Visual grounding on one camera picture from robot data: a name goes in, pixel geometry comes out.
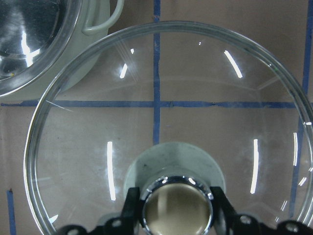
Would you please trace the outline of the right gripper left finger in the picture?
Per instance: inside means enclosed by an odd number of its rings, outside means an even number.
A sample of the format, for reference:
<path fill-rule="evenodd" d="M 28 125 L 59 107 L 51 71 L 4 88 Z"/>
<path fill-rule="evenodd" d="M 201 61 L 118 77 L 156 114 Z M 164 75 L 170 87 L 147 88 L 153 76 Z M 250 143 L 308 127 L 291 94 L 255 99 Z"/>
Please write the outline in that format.
<path fill-rule="evenodd" d="M 139 221 L 140 189 L 129 188 L 119 216 L 112 217 L 88 232 L 79 225 L 66 225 L 57 230 L 59 235 L 134 235 Z"/>

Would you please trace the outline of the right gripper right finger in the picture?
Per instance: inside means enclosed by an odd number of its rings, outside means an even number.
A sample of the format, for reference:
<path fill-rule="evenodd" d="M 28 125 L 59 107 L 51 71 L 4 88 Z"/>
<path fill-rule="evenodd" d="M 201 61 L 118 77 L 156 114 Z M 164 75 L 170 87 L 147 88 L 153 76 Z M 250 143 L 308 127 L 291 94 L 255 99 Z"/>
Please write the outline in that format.
<path fill-rule="evenodd" d="M 286 220 L 270 228 L 255 217 L 237 213 L 221 187 L 210 187 L 213 194 L 213 227 L 218 235 L 311 235 L 312 228 Z"/>

